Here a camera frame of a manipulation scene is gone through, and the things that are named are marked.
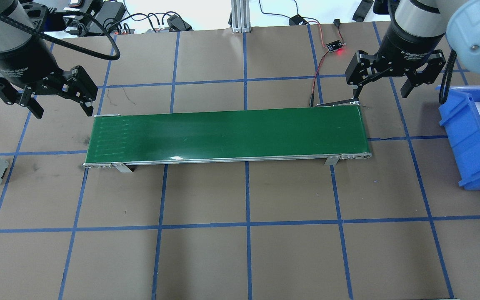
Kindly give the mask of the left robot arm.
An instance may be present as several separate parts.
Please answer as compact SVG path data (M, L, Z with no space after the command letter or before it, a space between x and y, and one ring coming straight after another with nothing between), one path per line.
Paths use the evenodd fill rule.
M98 88L82 66L62 70L42 38L0 20L0 98L28 108L36 118L44 109L37 95L58 95L80 105L87 116Z

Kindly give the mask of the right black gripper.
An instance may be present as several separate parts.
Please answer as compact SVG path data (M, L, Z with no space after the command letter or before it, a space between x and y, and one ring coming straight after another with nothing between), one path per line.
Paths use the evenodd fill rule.
M406 76L401 87L403 98L421 84L432 84L446 65L442 50L435 50L445 34L421 37L406 32L396 21L391 21L380 48L375 55L356 51L345 70L345 79L352 86L353 98L358 98L363 87L382 76ZM425 65L422 71L418 68Z

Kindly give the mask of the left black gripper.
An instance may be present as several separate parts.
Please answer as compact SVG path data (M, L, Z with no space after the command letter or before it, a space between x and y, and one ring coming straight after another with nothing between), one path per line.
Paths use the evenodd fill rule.
M92 116L98 87L84 67L62 70L46 42L26 42L0 52L0 99L5 104L18 104L28 108L35 118L42 118L44 109L34 98L33 88L38 87L40 94L46 94L46 88L42 87L46 78L48 85L62 89L59 96L78 103L86 116ZM25 88L19 92L12 84L21 90Z

